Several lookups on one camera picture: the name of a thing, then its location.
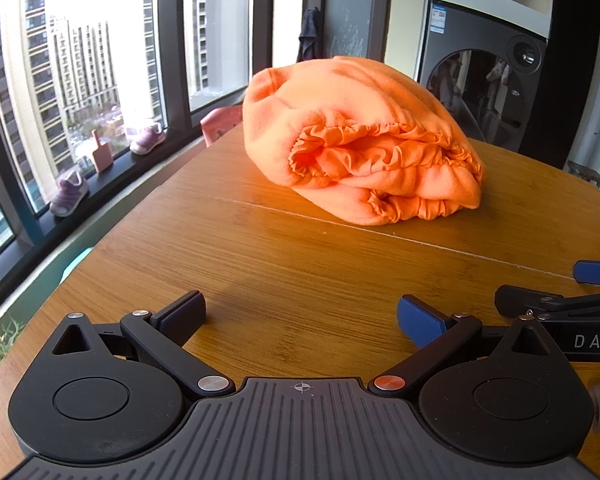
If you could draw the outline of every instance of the purple sneaker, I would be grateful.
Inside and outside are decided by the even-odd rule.
[[[49,211],[53,216],[60,218],[69,216],[88,192],[87,181],[78,171],[73,170],[69,175],[58,180],[58,192],[49,204]]]
[[[154,129],[154,126],[145,127],[142,132],[136,135],[136,138],[131,141],[129,149],[136,155],[146,155],[158,144],[164,142],[167,138],[167,134],[157,125],[158,131]]]

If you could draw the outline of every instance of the ribbed gray panel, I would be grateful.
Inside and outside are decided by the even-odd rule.
[[[34,457],[8,478],[593,480],[596,476],[574,458],[529,468],[474,462],[433,440],[406,402],[373,396],[355,379],[252,378],[232,396],[200,400],[183,428],[146,455],[85,468]]]

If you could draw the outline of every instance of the shoe sole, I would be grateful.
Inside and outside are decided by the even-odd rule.
[[[160,140],[158,140],[149,150],[146,150],[145,152],[136,152],[136,150],[134,150],[131,146],[129,147],[129,150],[136,155],[146,155],[147,153],[151,153],[156,146],[162,144],[165,140],[167,140],[167,136],[163,135]]]
[[[67,211],[64,214],[60,214],[60,213],[54,213],[53,211],[51,211],[51,214],[53,216],[56,216],[58,218],[67,218],[68,216],[71,216],[74,211],[77,209],[77,207],[80,205],[80,202],[82,202],[82,200],[84,199],[84,197],[86,197],[89,193],[89,186],[84,186],[84,190],[82,192],[82,195],[80,196],[80,198],[75,202],[74,206],[69,209],[69,211]]]

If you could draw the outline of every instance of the crosshair symbol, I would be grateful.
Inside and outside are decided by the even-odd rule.
[[[307,383],[298,383],[298,384],[294,384],[293,386],[290,386],[290,388],[293,388],[295,390],[298,390],[301,393],[304,393],[309,388],[315,388],[315,386],[309,386]]]

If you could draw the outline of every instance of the folded orange garment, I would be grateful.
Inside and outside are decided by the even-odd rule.
[[[484,166],[445,107],[369,59],[256,74],[243,105],[247,154],[276,184],[343,220],[427,220],[480,205]]]

